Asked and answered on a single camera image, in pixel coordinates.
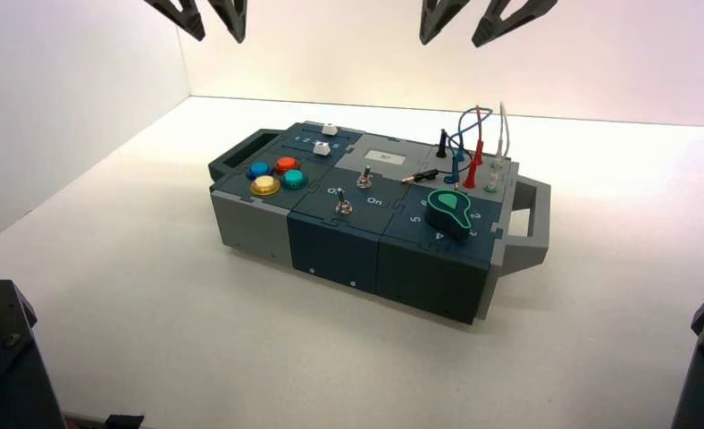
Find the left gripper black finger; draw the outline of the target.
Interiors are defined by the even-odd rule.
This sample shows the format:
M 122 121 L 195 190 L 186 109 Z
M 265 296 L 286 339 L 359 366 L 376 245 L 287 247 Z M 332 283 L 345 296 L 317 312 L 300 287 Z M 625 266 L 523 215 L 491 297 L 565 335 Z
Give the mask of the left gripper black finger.
M 209 0 L 229 33 L 241 44 L 247 33 L 247 0 Z
M 195 1 L 180 1 L 177 6 L 170 0 L 145 0 L 157 12 L 197 41 L 205 38 L 205 27 Z

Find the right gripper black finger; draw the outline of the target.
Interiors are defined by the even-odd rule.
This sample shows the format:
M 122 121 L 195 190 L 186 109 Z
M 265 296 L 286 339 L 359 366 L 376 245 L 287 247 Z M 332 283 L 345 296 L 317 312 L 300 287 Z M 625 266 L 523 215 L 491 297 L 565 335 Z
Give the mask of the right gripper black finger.
M 472 36 L 475 47 L 484 46 L 496 38 L 518 29 L 548 13 L 557 0 L 527 0 L 516 11 L 503 18 L 501 14 L 509 0 L 491 0 Z
M 425 46 L 470 2 L 470 0 L 423 0 L 419 39 Z

